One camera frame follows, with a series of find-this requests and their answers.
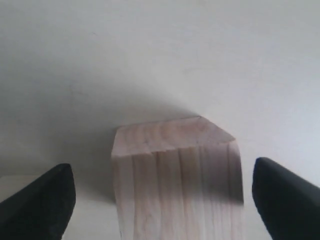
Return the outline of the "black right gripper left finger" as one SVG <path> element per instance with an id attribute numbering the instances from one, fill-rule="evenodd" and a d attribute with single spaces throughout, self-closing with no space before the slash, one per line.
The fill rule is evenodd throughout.
<path id="1" fill-rule="evenodd" d="M 75 204 L 72 167 L 58 164 L 0 203 L 0 238 L 60 240 Z"/>

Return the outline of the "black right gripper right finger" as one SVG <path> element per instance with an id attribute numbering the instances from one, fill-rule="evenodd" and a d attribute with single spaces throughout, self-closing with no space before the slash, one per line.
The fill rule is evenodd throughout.
<path id="1" fill-rule="evenodd" d="M 274 240 L 320 238 L 320 189 L 275 161 L 256 159 L 252 197 Z"/>

